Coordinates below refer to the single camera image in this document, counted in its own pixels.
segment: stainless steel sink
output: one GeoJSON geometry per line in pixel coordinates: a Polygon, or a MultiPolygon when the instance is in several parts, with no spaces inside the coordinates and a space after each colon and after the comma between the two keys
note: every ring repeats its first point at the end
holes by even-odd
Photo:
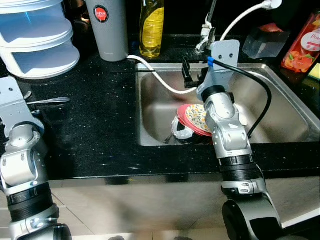
{"type": "MultiPolygon", "coordinates": [[[[203,63],[191,64],[192,78],[197,80],[198,73],[206,66],[203,63]]],[[[152,67],[171,87],[184,90],[181,64],[159,63],[152,67]]],[[[319,141],[320,120],[267,65],[241,63],[239,67],[256,74],[272,92],[270,109],[253,132],[252,144],[319,141]]],[[[146,69],[142,64],[137,68],[146,69]]],[[[248,131],[264,109],[267,94],[258,83],[238,73],[233,75],[229,86],[240,114],[247,120],[248,131]]],[[[150,72],[137,74],[136,87],[138,142],[142,146],[167,145],[164,141],[171,135],[171,122],[177,115],[177,109],[184,104],[203,104],[195,91],[185,95],[172,93],[150,72]]]]}

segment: dish soap bottle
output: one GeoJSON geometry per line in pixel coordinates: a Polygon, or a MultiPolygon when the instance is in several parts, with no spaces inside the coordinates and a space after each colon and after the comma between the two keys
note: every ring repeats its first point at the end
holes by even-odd
{"type": "Polygon", "coordinates": [[[142,0],[140,53],[148,58],[160,55],[165,19],[165,0],[142,0]]]}

